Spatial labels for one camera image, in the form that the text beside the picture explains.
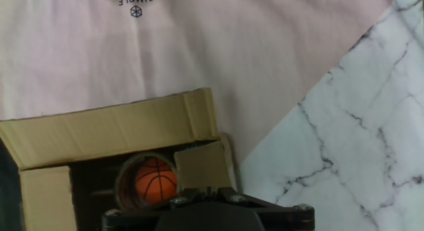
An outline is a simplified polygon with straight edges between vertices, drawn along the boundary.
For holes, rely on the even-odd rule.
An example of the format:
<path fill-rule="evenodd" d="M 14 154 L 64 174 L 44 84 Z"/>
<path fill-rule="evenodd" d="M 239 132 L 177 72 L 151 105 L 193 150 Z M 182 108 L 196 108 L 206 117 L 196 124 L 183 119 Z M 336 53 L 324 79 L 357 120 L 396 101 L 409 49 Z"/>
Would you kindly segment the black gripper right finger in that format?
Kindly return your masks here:
<path fill-rule="evenodd" d="M 250 195 L 240 194 L 231 187 L 209 187 L 212 201 L 253 211 L 265 230 L 314 231 L 315 209 L 307 204 L 281 207 Z"/>

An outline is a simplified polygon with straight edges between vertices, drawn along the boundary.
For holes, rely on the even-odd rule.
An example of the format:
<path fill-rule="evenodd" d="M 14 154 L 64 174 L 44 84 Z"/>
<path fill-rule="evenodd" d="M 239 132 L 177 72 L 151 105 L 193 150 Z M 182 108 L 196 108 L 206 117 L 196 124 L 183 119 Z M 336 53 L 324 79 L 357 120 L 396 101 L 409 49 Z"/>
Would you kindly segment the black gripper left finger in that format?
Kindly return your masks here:
<path fill-rule="evenodd" d="M 101 216 L 101 231 L 134 231 L 147 230 L 151 231 L 163 214 L 178 208 L 207 200 L 209 196 L 209 188 L 206 191 L 201 189 L 184 189 L 178 195 L 161 201 L 155 205 L 150 205 L 136 211 L 121 211 L 111 209 Z"/>

